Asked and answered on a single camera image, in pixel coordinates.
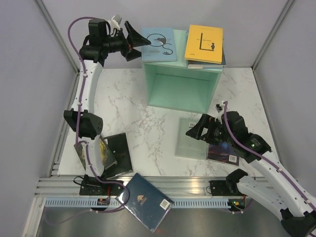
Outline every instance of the mint green box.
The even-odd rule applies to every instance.
[[[222,69],[188,69],[184,59],[187,31],[173,30],[176,62],[143,62],[147,104],[150,106],[207,113]]]

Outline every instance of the blue book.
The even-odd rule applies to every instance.
[[[204,63],[204,62],[199,62],[199,61],[188,60],[188,69],[220,69],[220,68],[224,68],[225,66],[226,66],[226,59],[225,59],[224,49],[223,49],[221,64]]]
[[[152,233],[155,232],[174,202],[139,173],[126,187],[129,189],[129,199],[124,207]],[[116,199],[122,204],[126,197],[127,191],[123,189]]]
[[[173,29],[169,27],[142,27],[142,36],[151,44],[142,46],[144,62],[175,62],[177,61],[176,44]]]

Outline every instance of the marble table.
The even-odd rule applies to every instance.
[[[229,110],[238,111],[244,117],[249,131],[262,136],[275,152],[250,68],[224,69],[208,114],[216,116],[215,104],[224,100],[228,100]],[[134,172],[143,176],[225,177],[237,168],[209,160],[175,156],[179,119],[199,119],[201,114],[147,106],[142,69],[104,69],[97,85],[95,114],[103,119],[103,136],[126,133]],[[75,133],[69,130],[59,175],[84,174],[74,143]],[[243,159],[239,167],[251,176],[262,177]]]

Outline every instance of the light blue book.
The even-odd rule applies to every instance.
[[[142,27],[142,36],[150,40],[151,45],[142,46],[144,62],[177,61],[173,29],[170,27]]]

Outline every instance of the book cover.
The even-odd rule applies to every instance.
[[[174,202],[139,173],[126,187],[129,189],[129,199],[124,207],[152,233],[155,232]],[[127,191],[123,190],[116,199],[124,203],[126,197]]]
[[[126,133],[120,133],[104,138],[113,152],[117,164],[105,172],[107,179],[133,172],[132,161],[129,154]]]
[[[83,168],[85,169],[85,158],[84,158],[82,144],[79,144],[79,145],[75,144],[74,148],[78,154],[81,164],[83,165]],[[100,154],[101,154],[101,160],[102,160],[105,170],[110,168],[112,165],[117,164],[117,160],[115,159],[113,153],[111,152],[109,146],[106,144],[102,136],[100,136]]]
[[[225,54],[224,54],[224,49],[222,52],[222,63],[221,64],[216,64],[216,63],[204,63],[204,62],[199,62],[199,61],[188,61],[188,69],[210,69],[210,68],[225,68],[226,66],[226,59],[225,59]]]
[[[222,63],[223,29],[191,25],[185,59],[206,63]]]
[[[150,45],[142,46],[142,60],[144,62],[177,61],[176,45],[172,28],[143,27],[142,36],[151,42]]]
[[[207,159],[239,166],[237,152],[231,145],[225,142],[220,142],[218,146],[209,145]]]

